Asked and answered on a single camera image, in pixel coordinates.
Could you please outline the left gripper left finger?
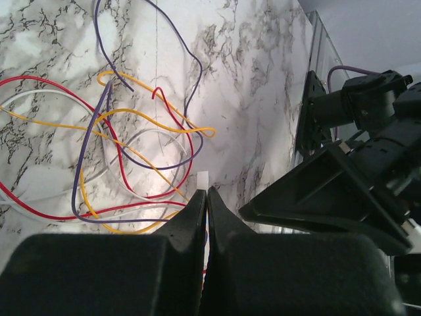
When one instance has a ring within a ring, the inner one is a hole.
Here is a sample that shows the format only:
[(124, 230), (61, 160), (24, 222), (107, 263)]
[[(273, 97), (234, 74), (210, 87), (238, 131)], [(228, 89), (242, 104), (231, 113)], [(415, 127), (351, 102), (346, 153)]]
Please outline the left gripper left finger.
[(206, 193), (152, 234), (38, 234), (1, 273), (2, 315), (196, 315)]

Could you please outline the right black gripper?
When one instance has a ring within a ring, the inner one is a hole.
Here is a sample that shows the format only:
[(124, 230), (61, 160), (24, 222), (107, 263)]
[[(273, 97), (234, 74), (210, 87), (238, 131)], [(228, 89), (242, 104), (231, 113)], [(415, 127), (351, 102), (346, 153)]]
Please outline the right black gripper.
[(240, 210), (252, 223), (307, 232), (363, 234), (388, 255), (414, 244), (403, 228), (410, 210), (399, 194), (420, 175), (420, 125), (390, 124), (366, 141), (361, 132), (302, 162)]

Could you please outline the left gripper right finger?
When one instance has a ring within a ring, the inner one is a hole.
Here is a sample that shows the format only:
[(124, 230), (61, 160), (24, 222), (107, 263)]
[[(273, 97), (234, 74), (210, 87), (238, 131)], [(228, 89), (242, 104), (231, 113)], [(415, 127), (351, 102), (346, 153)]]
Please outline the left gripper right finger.
[(405, 315), (377, 247), (349, 233), (259, 234), (208, 191), (202, 315)]

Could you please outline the white zip tie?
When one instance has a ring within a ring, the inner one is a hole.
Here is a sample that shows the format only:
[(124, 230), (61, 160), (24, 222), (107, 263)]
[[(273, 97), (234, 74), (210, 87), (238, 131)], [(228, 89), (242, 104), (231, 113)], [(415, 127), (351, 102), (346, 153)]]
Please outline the white zip tie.
[(209, 172), (199, 171), (197, 173), (197, 189), (207, 191), (209, 187)]

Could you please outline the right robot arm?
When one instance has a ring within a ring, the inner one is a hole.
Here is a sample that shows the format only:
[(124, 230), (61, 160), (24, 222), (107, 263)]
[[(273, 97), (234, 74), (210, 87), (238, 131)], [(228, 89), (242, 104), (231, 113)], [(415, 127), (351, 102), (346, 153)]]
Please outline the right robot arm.
[(244, 205), (252, 223), (307, 232), (356, 232), (388, 255), (412, 248), (402, 192), (420, 176), (420, 85), (388, 70), (326, 93), (308, 74), (304, 107), (321, 128), (353, 122), (366, 141), (323, 145)]

